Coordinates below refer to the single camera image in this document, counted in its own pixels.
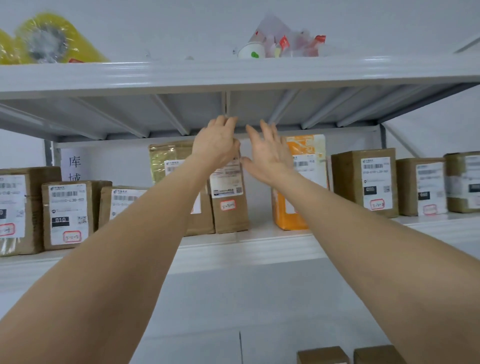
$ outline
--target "white shelf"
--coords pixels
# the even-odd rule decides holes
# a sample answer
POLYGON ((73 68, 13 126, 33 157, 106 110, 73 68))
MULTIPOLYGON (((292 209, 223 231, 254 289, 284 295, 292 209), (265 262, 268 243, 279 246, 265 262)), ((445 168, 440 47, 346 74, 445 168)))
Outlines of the white shelf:
POLYGON ((0 128, 78 142, 195 135, 220 113, 283 131, 372 126, 480 83, 480 54, 0 67, 0 128))
MULTIPOLYGON (((480 214, 449 213, 394 219, 448 244, 480 243, 480 214)), ((0 258, 0 292, 29 287, 72 249, 0 258)), ((282 231, 272 222, 249 231, 183 238, 169 274, 326 258, 308 231, 282 231)))

